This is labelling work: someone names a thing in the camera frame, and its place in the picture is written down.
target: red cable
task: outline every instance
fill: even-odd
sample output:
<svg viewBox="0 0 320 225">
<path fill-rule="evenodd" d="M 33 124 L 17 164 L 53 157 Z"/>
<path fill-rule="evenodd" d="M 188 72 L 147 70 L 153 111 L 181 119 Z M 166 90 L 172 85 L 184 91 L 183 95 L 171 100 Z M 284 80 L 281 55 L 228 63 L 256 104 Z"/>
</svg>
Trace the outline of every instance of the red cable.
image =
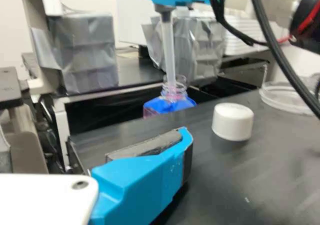
<svg viewBox="0 0 320 225">
<path fill-rule="evenodd" d="M 320 0 L 314 6 L 308 17 L 298 27 L 298 33 L 301 34 L 310 24 L 314 22 L 315 17 L 320 11 Z"/>
<path fill-rule="evenodd" d="M 297 29 L 297 33 L 301 34 L 310 24 L 314 22 L 315 17 L 317 16 L 318 12 L 320 11 L 320 0 L 311 10 L 310 14 L 306 17 L 306 19 L 299 25 Z M 278 43 L 283 44 L 291 39 L 292 35 L 283 37 L 278 40 Z"/>
</svg>

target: metal frame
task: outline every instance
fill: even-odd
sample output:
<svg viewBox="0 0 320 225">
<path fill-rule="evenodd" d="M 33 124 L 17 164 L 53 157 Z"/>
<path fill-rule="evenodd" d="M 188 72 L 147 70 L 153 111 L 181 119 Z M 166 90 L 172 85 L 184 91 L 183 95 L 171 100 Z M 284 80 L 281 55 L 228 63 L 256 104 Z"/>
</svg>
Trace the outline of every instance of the metal frame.
<svg viewBox="0 0 320 225">
<path fill-rule="evenodd" d="M 68 158 L 68 150 L 67 150 L 67 141 L 70 136 L 70 128 L 68 122 L 68 116 L 66 111 L 66 104 L 72 104 L 75 102 L 80 101 L 88 101 L 92 99 L 104 98 L 118 94 L 126 94 L 141 90 L 147 90 L 152 88 L 157 88 L 162 85 L 162 82 L 137 86 L 132 88 L 120 89 L 120 90 L 113 90 L 113 91 L 102 91 L 102 92 L 95 92 L 89 94 L 80 94 L 74 96 L 64 96 L 64 97 L 52 97 L 52 110 L 54 112 L 57 132 L 59 136 L 59 143 L 61 146 L 62 152 L 62 159 L 64 168 L 67 170 L 70 166 L 70 161 Z"/>
</svg>

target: gray packaging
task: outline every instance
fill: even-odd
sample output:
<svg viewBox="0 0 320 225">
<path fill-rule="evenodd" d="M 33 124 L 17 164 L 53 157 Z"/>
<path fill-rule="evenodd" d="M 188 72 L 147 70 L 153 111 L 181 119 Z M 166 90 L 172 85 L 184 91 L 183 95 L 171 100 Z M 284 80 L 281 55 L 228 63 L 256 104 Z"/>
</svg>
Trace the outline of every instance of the gray packaging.
<svg viewBox="0 0 320 225">
<path fill-rule="evenodd" d="M 156 67 L 166 71 L 159 17 L 142 25 L 149 55 Z M 211 17 L 173 19 L 176 74 L 188 82 L 216 77 L 225 51 L 225 29 Z"/>
<path fill-rule="evenodd" d="M 49 33 L 32 28 L 40 67 L 60 70 L 69 94 L 108 89 L 119 83 L 113 17 L 73 12 L 48 18 Z"/>
</svg>

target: screw hole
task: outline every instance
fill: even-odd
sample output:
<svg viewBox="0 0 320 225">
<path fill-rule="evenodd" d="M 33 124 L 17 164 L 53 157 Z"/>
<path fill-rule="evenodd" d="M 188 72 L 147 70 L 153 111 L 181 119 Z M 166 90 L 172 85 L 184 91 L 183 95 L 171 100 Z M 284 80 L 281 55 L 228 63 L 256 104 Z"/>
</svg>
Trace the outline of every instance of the screw hole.
<svg viewBox="0 0 320 225">
<path fill-rule="evenodd" d="M 80 190 L 84 189 L 89 185 L 87 181 L 78 181 L 72 185 L 72 189 L 74 190 Z"/>
</svg>

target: bottle neck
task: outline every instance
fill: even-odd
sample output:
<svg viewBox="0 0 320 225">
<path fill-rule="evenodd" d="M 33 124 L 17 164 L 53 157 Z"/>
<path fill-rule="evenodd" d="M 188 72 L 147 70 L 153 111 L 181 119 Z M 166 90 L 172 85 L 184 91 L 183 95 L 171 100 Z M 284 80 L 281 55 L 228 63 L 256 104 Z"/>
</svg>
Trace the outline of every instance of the bottle neck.
<svg viewBox="0 0 320 225">
<path fill-rule="evenodd" d="M 186 85 L 177 82 L 175 87 L 169 86 L 167 82 L 163 83 L 161 96 L 163 99 L 176 102 L 186 100 L 188 97 Z"/>
</svg>

